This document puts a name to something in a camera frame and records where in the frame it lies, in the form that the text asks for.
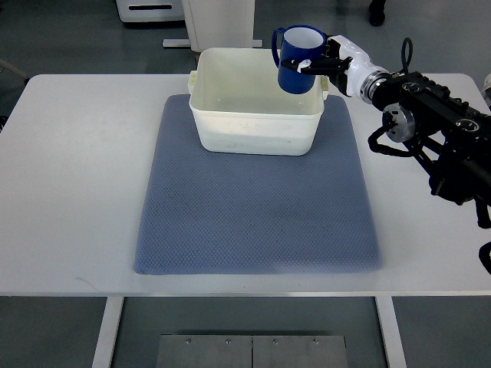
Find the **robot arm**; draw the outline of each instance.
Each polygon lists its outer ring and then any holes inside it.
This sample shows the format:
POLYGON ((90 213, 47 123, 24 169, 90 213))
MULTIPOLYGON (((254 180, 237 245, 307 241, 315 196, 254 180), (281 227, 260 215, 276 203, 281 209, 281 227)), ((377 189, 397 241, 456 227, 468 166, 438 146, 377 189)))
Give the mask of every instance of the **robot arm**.
POLYGON ((320 61, 283 61, 282 66, 303 74, 327 75, 344 95, 383 111, 381 128, 368 139, 370 148, 413 157, 430 176, 433 195, 458 205, 475 200, 478 225, 491 228, 487 211, 491 205, 491 117, 450 97, 447 87, 420 73, 409 73, 409 61, 404 64, 403 60, 401 72, 389 73, 372 64, 367 53, 347 38, 338 35, 327 40, 320 61), (437 132, 444 135, 444 144, 431 138, 437 132), (379 144, 383 134, 405 149, 379 144), (431 160, 423 148, 438 159, 431 160))

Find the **table leg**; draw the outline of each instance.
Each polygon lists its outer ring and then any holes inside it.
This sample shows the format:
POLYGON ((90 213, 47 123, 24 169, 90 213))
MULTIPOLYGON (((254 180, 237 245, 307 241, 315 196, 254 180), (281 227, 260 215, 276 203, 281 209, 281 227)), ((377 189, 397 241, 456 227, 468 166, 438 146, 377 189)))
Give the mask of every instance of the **table leg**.
POLYGON ((110 368, 124 297, 108 297, 102 317, 92 368, 110 368))
POLYGON ((389 368, 406 368, 392 297, 375 297, 389 368))

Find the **white table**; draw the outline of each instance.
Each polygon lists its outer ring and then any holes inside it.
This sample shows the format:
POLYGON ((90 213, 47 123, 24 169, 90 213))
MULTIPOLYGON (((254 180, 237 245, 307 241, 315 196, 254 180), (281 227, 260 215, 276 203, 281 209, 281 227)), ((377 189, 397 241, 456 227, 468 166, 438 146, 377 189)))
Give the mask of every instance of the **white table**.
MULTIPOLYGON (((469 77, 429 77, 489 112, 469 77)), ((381 113, 354 98, 345 100, 384 258, 381 270, 136 274, 137 232, 163 106, 168 96, 187 93, 187 78, 31 79, 0 134, 0 295, 115 297, 107 309, 116 317, 124 296, 375 296, 385 337, 398 337, 390 296, 491 295, 491 275, 477 256, 491 231, 477 227, 474 204, 459 207, 433 197, 415 160, 372 153, 367 138, 381 125, 381 113)), ((335 88, 330 93, 339 95, 335 88)), ((102 340, 104 326, 114 330, 116 317, 104 317, 102 340)), ((400 341, 387 351, 395 351, 393 362, 401 358, 400 341)))

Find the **gray floor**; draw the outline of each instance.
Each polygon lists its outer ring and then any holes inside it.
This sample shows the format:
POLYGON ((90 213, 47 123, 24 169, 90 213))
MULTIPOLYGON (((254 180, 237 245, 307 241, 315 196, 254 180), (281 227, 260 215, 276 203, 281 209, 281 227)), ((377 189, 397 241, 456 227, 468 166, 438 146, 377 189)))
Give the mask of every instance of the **gray floor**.
MULTIPOLYGON (((489 0, 388 0, 387 20, 379 28, 367 22, 368 3, 369 0, 256 0, 255 38, 262 39, 264 47, 268 48, 273 29, 310 24, 328 34, 343 34, 361 46, 374 63, 389 71, 398 71, 402 40, 411 37, 414 55, 410 70, 464 73, 482 87, 484 78, 491 73, 489 0)), ((161 47, 163 38, 187 37, 183 22, 124 25, 117 16, 113 0, 3 0, 0 8, 0 58, 33 76, 189 73, 195 68, 191 50, 161 47)), ((11 113, 23 89, 21 78, 9 71, 0 73, 0 115, 11 113)), ((273 310, 284 303, 277 300, 275 306, 275 301, 271 301, 273 310)), ((395 307, 409 367, 491 366, 489 349, 486 349, 491 346, 489 297, 398 298, 395 307)), ((90 366, 85 358, 77 363, 64 361, 60 364, 65 358, 55 353, 56 348, 50 343, 55 341, 59 350, 66 350, 69 340, 58 334, 56 324, 30 318, 35 311, 43 313, 46 319, 62 320, 67 331, 71 331, 67 334, 80 332, 80 319, 73 315, 73 307, 68 302, 43 298, 30 300, 26 305, 20 298, 0 298, 0 325, 8 324, 11 337, 0 340, 0 366, 35 366, 36 362, 41 366, 90 366), (57 307, 46 308, 46 303, 51 302, 57 307), (29 340, 27 331, 35 333, 39 340, 29 340), (32 345, 35 345, 34 356, 18 353, 32 345)), ((77 313, 87 325, 100 320, 100 301, 78 304, 77 313)), ((355 308, 351 313, 354 317, 348 330, 376 323, 373 316, 366 315, 365 308, 359 311, 355 308)), ((241 320, 242 316, 236 315, 236 318, 241 320)), ((123 332, 130 331, 127 329, 130 319, 129 314, 124 315, 123 332)), ((204 328, 223 329, 228 320, 216 321, 218 327, 204 328)), ((292 328, 310 330, 312 321, 300 315, 292 328)), ((267 328, 290 330, 284 321, 269 324, 267 328)), ((85 336, 84 354, 93 349, 97 340, 93 333, 85 336)), ((126 338, 121 336, 118 354, 126 338)), ((361 347, 357 352, 364 353, 371 354, 371 350, 361 347)), ((374 366, 384 366, 381 360, 377 362, 374 366)))

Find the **cable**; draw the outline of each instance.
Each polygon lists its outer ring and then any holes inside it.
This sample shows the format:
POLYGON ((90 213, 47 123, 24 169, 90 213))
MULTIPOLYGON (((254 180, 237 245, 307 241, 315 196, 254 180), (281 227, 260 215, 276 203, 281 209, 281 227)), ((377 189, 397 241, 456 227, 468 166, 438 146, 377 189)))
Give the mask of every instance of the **cable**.
POLYGON ((399 73, 408 74, 409 64, 411 63, 411 59, 413 58, 413 42, 409 37, 406 37, 402 43, 402 49, 400 50, 400 60, 402 61, 402 70, 399 73), (409 45, 409 52, 406 58, 406 48, 409 45))

